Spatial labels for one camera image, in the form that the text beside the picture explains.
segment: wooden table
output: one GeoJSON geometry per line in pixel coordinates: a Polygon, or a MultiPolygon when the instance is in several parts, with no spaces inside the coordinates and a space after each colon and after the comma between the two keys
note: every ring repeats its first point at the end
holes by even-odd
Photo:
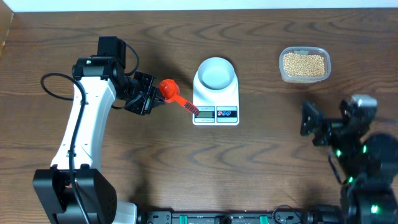
{"type": "MultiPolygon", "coordinates": [[[[70,75],[101,35],[131,44],[140,71],[175,79],[190,99],[208,57],[231,60],[239,78],[237,127],[194,126],[177,104],[149,116],[109,113],[103,174],[123,200],[174,210],[337,205],[327,149],[299,134],[304,99],[338,117],[344,96],[370,94],[379,102],[372,131],[398,136],[398,9],[18,13],[0,59],[0,222],[48,222],[32,178],[49,167],[72,104],[45,94],[40,77],[70,75]],[[282,81],[279,54],[298,45],[329,52],[329,79],[282,81]]],[[[72,94],[60,78],[47,85],[72,94]]]]}

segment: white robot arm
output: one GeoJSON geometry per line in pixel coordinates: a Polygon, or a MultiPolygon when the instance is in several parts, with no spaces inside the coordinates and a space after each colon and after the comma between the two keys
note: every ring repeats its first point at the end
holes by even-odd
{"type": "MultiPolygon", "coordinates": [[[[125,63],[126,44],[117,37],[100,37],[97,55],[80,58],[73,66],[74,80],[59,75],[75,83],[72,111],[50,169],[36,170],[33,179],[34,189],[51,223],[136,224],[140,220],[136,205],[118,200],[115,189],[101,175],[104,130],[116,98],[126,104],[115,109],[140,115],[149,114],[153,107],[164,104],[164,99],[152,86],[152,75],[137,72],[137,67],[125,74],[125,63]]],[[[47,76],[43,77],[42,86],[56,96],[44,87],[47,76]]]]}

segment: white wall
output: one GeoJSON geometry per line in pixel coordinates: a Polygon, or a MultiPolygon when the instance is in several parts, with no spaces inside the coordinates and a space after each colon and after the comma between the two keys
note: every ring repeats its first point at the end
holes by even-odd
{"type": "Polygon", "coordinates": [[[4,0],[4,2],[14,12],[398,7],[398,0],[4,0]]]}

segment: container of beans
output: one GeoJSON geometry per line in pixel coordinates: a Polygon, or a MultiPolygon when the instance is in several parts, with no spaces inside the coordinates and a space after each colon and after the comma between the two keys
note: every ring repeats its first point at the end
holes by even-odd
{"type": "Polygon", "coordinates": [[[280,54],[279,69],[285,82],[320,82],[330,75],[330,56],[319,47],[288,47],[280,54]]]}

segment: white scale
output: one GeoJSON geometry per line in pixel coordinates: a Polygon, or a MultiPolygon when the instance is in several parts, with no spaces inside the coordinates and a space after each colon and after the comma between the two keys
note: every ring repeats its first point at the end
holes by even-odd
{"type": "Polygon", "coordinates": [[[192,115],[194,125],[238,125],[238,78],[231,63],[218,57],[205,60],[193,79],[192,101],[200,111],[192,115]]]}

